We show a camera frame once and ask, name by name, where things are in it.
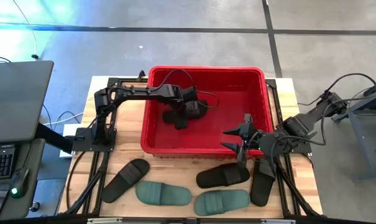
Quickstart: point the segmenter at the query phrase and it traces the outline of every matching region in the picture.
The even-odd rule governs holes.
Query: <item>wooden table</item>
[[[87,126],[95,117],[94,92],[105,88],[109,77],[93,77],[88,92],[88,98],[84,110],[82,126]],[[293,81],[290,78],[278,78],[277,90],[280,100],[283,119],[294,116],[299,113],[297,106]],[[140,202],[135,196],[135,188],[131,188],[124,195],[113,203],[102,203],[101,217],[197,217],[193,211],[195,198],[209,190],[218,189],[244,189],[250,192],[251,179],[229,187],[216,187],[211,189],[201,189],[196,184],[196,175],[206,169],[210,169],[221,164],[234,162],[235,160],[212,160],[212,159],[160,159],[151,154],[145,153],[140,146],[140,134],[142,129],[142,120],[144,117],[145,101],[126,101],[117,111],[117,139],[115,150],[111,153],[106,174],[106,183],[124,167],[129,161],[136,158],[143,158],[150,163],[150,171],[142,180],[151,180],[164,182],[166,184],[178,185],[190,189],[192,193],[191,203],[187,206],[161,207],[146,205]],[[89,169],[91,167],[93,153],[86,153],[76,166],[70,185],[70,202],[73,203],[87,185]],[[74,156],[71,166],[76,161]],[[308,203],[318,213],[322,213],[319,201],[318,190],[314,179],[313,170],[307,158],[299,154],[291,155],[293,173],[298,190],[302,193]],[[253,162],[247,161],[247,168],[252,174]],[[291,193],[285,186],[289,209],[292,212]],[[93,190],[91,198],[91,207],[95,204],[97,188]],[[66,210],[65,192],[62,197],[59,212]],[[221,215],[213,215],[211,218],[278,218],[282,217],[280,196],[278,185],[273,184],[272,192],[267,206],[257,207],[250,204],[247,208],[234,210]]]

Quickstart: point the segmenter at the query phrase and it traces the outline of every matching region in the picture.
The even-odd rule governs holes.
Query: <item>computer mouse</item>
[[[15,170],[11,177],[10,195],[12,198],[21,198],[26,194],[28,188],[29,169],[21,168]]]

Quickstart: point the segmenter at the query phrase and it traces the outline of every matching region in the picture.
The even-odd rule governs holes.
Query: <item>black keyboard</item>
[[[0,179],[10,178],[14,156],[14,145],[0,146]]]

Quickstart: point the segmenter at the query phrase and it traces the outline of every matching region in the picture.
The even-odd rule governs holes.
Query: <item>concrete floor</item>
[[[34,24],[106,27],[197,27],[266,29],[261,0],[207,1],[20,1]],[[376,30],[376,0],[268,0],[274,29]],[[12,1],[0,1],[0,22],[24,22]],[[275,77],[268,34],[173,32],[35,32],[42,60],[54,71],[45,105],[56,119],[83,111],[91,76],[137,75],[155,65],[257,66]],[[276,35],[283,77],[293,79],[298,101],[309,102],[345,73],[376,80],[375,35]],[[0,56],[31,60],[29,31],[0,30]],[[362,78],[333,89],[349,98],[370,86]],[[300,107],[302,112],[309,108]],[[364,169],[348,121],[325,122],[325,147],[312,146],[324,214],[376,222],[376,180],[355,184]],[[43,171],[42,179],[62,178]],[[56,207],[58,195],[48,200]]]

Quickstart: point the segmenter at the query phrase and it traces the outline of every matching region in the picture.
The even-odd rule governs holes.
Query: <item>red plastic basket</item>
[[[167,106],[146,101],[142,126],[141,147],[157,157],[220,158],[236,156],[220,145],[221,142],[241,143],[239,136],[222,132],[244,122],[244,114],[250,113],[257,129],[272,132],[272,121],[268,105],[267,86],[264,73],[256,67],[176,67],[157,66],[149,72],[149,86],[159,86],[165,76],[176,69],[186,70],[193,78],[197,89],[214,93],[219,106],[209,109],[204,117],[189,120],[188,128],[176,130],[173,124],[162,120]],[[181,73],[173,74],[167,83],[191,86],[190,79]],[[215,105],[211,95],[198,94],[199,99]],[[260,150],[250,150],[252,157],[262,156]]]

